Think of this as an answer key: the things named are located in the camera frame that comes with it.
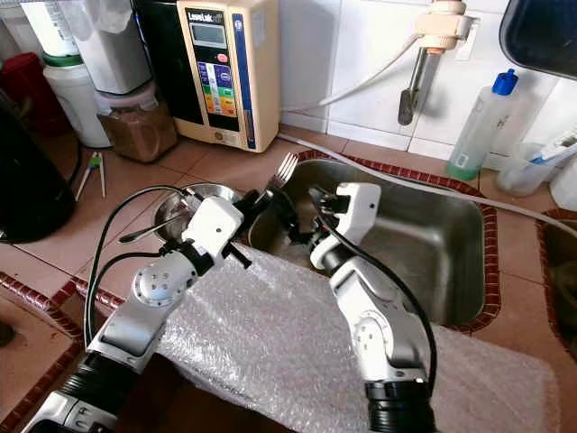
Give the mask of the metal fork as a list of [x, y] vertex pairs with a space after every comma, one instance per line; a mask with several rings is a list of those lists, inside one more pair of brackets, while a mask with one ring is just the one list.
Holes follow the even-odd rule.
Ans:
[[299, 164], [299, 156], [296, 153], [286, 153], [284, 160], [280, 162], [275, 173], [269, 178], [265, 189], [283, 189], [288, 184], [289, 179], [293, 176], [294, 170]]

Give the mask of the stainless steel bowl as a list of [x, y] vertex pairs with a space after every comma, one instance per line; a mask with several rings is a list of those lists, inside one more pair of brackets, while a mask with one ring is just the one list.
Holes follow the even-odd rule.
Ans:
[[[199, 182], [199, 184], [190, 184], [185, 187], [190, 194], [197, 193], [201, 194], [202, 197], [220, 197], [230, 199], [233, 203], [239, 201], [241, 198], [238, 191], [231, 189], [231, 187], [224, 186], [222, 184], [213, 184], [213, 182]], [[157, 207], [155, 215], [153, 215], [153, 224], [157, 225], [164, 223], [165, 220], [176, 217], [177, 219], [172, 220], [162, 228], [158, 228], [155, 235], [164, 242], [176, 242], [181, 238], [182, 232], [185, 231], [185, 227], [188, 226], [188, 222], [191, 218], [191, 213], [195, 210], [195, 207], [199, 206], [199, 201], [196, 198], [191, 198], [191, 203], [193, 203], [193, 210], [190, 210], [186, 206], [181, 198], [173, 197], [165, 198], [164, 202]]]

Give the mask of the beige water ionizer machine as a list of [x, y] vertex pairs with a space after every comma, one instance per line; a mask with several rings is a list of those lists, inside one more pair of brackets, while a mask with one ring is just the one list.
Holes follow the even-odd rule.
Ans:
[[179, 135], [265, 152], [280, 120], [278, 0], [133, 0]]

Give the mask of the clear bubble wrap sheet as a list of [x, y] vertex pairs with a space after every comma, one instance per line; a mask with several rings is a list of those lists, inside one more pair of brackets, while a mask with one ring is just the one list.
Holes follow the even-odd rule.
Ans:
[[[297, 433], [370, 433], [349, 326], [321, 273], [251, 247], [195, 281], [158, 355]], [[434, 326], [440, 433], [562, 433], [559, 381], [530, 355]]]

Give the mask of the green white tongs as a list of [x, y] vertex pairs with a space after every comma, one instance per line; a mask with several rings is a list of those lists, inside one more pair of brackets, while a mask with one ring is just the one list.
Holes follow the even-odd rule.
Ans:
[[94, 173], [97, 174], [97, 178], [99, 180], [98, 185], [100, 186], [100, 197], [107, 197], [104, 155], [101, 152], [92, 152], [89, 156], [89, 161], [87, 161], [87, 166], [83, 170], [81, 176], [81, 184], [79, 184], [78, 189], [76, 189], [75, 199], [78, 201], [83, 197], [87, 182]]

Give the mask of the clear bottle with blue cap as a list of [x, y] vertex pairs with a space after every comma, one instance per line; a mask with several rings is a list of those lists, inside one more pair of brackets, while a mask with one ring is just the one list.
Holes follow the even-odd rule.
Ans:
[[467, 181], [479, 176], [483, 162], [514, 111], [518, 82], [516, 71], [508, 69], [496, 75], [489, 87], [480, 89], [446, 162], [445, 172], [450, 178]]

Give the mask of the clear plastic cup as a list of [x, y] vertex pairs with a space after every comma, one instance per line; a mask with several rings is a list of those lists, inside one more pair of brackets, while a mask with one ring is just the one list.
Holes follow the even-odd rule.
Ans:
[[552, 162], [532, 162], [543, 148], [545, 144], [540, 142], [521, 143], [501, 166], [496, 178], [498, 189], [514, 197], [527, 197], [536, 191], [554, 169]]

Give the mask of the white grey appliance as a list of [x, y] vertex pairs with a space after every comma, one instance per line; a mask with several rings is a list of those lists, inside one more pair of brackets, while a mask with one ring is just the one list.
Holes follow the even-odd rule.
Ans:
[[98, 91], [126, 95], [152, 80], [132, 0], [59, 3]]

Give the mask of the small sink with dishes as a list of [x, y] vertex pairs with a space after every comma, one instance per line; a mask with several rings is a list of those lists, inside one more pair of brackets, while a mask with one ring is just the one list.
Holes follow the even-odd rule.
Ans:
[[536, 223], [545, 285], [551, 289], [559, 315], [577, 315], [577, 213], [552, 209], [552, 223]]

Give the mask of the white detergent bottle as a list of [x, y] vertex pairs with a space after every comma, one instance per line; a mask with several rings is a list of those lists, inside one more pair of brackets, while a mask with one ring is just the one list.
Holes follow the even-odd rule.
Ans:
[[577, 156], [569, 158], [564, 168], [552, 178], [549, 191], [558, 207], [577, 213]]

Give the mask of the white blue toothbrush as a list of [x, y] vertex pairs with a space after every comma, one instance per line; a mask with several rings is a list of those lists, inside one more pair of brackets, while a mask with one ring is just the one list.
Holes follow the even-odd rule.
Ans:
[[569, 131], [561, 133], [556, 139], [549, 141], [532, 153], [530, 161], [535, 165], [548, 165], [553, 161], [559, 161], [577, 152], [577, 126]]

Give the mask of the red canister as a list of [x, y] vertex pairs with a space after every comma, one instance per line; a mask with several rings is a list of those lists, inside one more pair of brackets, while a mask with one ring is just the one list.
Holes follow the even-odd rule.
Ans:
[[20, 117], [30, 131], [59, 136], [73, 131], [61, 104], [44, 76], [40, 55], [25, 52], [3, 62], [1, 89], [17, 104]]

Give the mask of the white labelled bottle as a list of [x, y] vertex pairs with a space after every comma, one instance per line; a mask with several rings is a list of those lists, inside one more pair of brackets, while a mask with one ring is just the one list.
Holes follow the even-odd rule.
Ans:
[[21, 8], [29, 24], [32, 25], [32, 31], [40, 42], [42, 52], [51, 57], [79, 55], [73, 33], [58, 3], [29, 1], [21, 3]]

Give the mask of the black tray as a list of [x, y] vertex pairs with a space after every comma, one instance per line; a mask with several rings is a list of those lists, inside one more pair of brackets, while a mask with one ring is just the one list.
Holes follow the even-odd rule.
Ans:
[[577, 81], [577, 0], [508, 0], [499, 45], [523, 69]]

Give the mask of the beige wall faucet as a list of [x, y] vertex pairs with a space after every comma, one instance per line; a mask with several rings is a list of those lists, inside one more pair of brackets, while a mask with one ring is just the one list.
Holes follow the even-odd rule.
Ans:
[[446, 51], [456, 49], [459, 41], [467, 40], [473, 18], [466, 16], [463, 0], [433, 0], [428, 11], [417, 17], [411, 34], [417, 45], [415, 66], [408, 85], [400, 92], [397, 120], [408, 126], [416, 118], [420, 100], [427, 94], [427, 75]]

